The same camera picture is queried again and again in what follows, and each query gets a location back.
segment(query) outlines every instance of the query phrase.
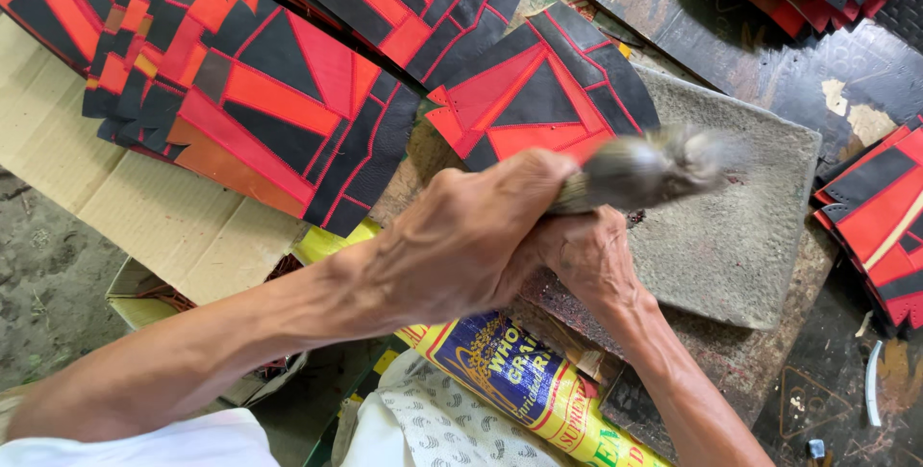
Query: brown leather piece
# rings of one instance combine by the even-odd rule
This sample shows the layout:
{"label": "brown leather piece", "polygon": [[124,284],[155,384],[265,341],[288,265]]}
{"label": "brown leather piece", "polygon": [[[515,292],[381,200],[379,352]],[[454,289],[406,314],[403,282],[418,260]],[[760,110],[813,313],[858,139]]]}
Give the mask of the brown leather piece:
{"label": "brown leather piece", "polygon": [[122,26],[122,19],[125,17],[125,11],[120,9],[111,9],[109,11],[109,17],[106,18],[106,30],[110,33],[115,33],[118,31],[119,27]]}
{"label": "brown leather piece", "polygon": [[174,121],[167,142],[188,144],[175,161],[186,169],[289,215],[300,218],[305,210],[305,206],[299,201],[180,118]]}

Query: dirt floor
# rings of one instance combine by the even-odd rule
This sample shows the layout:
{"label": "dirt floor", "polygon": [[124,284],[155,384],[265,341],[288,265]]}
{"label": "dirt floor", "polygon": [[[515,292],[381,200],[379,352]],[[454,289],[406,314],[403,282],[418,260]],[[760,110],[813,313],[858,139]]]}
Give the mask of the dirt floor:
{"label": "dirt floor", "polygon": [[0,391],[125,334],[104,295],[125,253],[0,167]]}

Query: black rubber mat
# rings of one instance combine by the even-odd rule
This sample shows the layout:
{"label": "black rubber mat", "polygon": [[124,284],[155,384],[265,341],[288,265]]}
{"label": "black rubber mat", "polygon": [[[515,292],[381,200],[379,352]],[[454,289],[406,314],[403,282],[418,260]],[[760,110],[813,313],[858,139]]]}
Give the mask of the black rubber mat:
{"label": "black rubber mat", "polygon": [[875,15],[875,21],[923,52],[923,0],[891,0]]}

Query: brush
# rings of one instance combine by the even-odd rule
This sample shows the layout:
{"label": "brush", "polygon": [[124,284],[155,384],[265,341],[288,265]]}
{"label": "brush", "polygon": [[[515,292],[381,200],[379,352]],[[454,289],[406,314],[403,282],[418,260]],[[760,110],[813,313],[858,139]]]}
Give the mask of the brush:
{"label": "brush", "polygon": [[568,178],[547,213],[578,215],[603,204],[633,211],[718,190],[728,184],[729,156],[741,153],[728,151],[731,145],[719,134],[685,125],[618,137]]}

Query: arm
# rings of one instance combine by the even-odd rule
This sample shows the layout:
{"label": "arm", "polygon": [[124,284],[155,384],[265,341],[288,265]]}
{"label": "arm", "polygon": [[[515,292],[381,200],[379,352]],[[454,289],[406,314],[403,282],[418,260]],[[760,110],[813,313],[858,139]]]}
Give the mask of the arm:
{"label": "arm", "polygon": [[603,207],[549,220],[529,237],[520,260],[546,263],[622,346],[684,466],[773,465],[635,276],[622,214]]}
{"label": "arm", "polygon": [[443,171],[374,240],[159,321],[42,380],[8,438],[132,437],[285,354],[503,306],[527,272],[507,263],[576,170],[530,151],[483,173]]}

